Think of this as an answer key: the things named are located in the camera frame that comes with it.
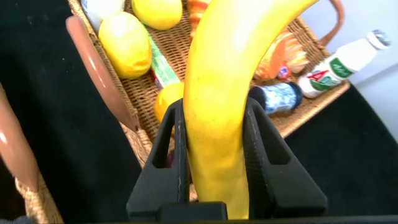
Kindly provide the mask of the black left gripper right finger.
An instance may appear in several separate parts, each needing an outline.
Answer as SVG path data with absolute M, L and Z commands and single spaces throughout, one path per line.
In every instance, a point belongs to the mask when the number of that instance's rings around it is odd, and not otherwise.
M 326 212 L 326 195 L 252 98 L 244 112 L 243 151 L 251 218 L 313 217 Z

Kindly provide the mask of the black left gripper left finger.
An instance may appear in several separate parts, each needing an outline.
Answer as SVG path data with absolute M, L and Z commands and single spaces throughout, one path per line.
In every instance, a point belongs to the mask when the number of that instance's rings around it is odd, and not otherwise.
M 161 207 L 188 199 L 187 143 L 180 99 L 167 109 L 126 210 L 131 221 L 155 221 Z

